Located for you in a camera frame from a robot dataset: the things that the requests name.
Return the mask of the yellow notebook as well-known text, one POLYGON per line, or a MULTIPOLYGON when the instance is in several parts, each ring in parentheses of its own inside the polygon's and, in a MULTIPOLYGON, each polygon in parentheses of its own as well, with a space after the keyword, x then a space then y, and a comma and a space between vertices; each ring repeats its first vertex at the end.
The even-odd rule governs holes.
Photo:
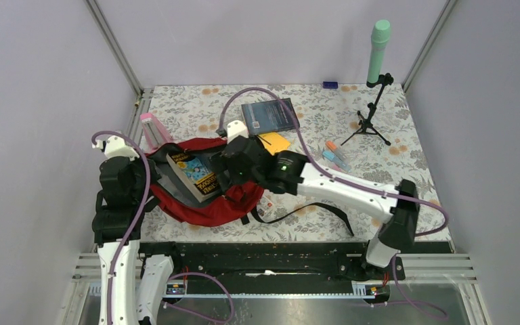
POLYGON ((290 147, 290 142, 276 132, 264 133, 258 135, 258 138, 263 144, 263 147, 273 156, 290 147))

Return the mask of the red backpack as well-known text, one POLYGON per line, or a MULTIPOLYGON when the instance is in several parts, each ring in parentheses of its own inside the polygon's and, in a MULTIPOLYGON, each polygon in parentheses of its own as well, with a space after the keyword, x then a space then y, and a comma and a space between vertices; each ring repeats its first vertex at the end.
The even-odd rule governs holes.
POLYGON ((236 220, 243 224, 253 217, 265 223, 269 208, 264 189, 248 181, 223 189, 210 159, 226 146, 221 138, 193 138, 179 144, 167 143, 147 154, 157 174, 150 191, 158 207, 179 222, 217 227, 236 220))

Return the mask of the black cover book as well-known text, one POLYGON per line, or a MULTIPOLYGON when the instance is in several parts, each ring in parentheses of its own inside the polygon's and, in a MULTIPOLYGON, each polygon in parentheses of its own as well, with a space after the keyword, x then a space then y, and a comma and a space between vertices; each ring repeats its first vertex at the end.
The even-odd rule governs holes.
POLYGON ((171 152, 166 155, 166 159, 172 171, 198 202, 220 194, 216 175, 198 156, 187 152, 171 152))

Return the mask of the dark blue book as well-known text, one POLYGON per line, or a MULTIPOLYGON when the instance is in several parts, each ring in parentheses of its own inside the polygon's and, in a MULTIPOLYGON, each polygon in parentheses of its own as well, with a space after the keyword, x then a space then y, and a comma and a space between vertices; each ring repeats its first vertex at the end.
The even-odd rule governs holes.
POLYGON ((298 121, 290 98, 282 98, 288 107, 283 109, 278 100, 242 104, 244 122, 251 135, 295 129, 293 121, 298 121))

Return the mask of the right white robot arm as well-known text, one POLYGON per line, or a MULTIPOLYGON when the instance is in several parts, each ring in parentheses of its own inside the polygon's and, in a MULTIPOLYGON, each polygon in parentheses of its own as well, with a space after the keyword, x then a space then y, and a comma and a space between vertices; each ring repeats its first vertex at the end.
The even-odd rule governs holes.
POLYGON ((314 162, 310 157, 283 150, 271 154, 248 134, 242 121, 227 126, 227 144, 212 155, 210 164, 221 187, 253 182, 273 194, 312 196, 357 209, 382 223, 368 244, 361 269, 380 278, 392 258, 414 245, 420 212, 416 184, 374 183, 314 162))

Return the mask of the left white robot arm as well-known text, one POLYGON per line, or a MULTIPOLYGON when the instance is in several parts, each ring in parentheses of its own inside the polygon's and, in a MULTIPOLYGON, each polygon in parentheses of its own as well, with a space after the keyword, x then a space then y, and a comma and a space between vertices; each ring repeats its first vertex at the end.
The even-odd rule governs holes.
POLYGON ((173 253, 148 253, 136 274, 142 221, 158 203, 150 191, 160 179, 158 169, 133 140, 116 131, 95 133, 92 147, 106 156, 91 224, 101 271, 98 322, 156 324, 167 280, 183 269, 181 257, 173 253))

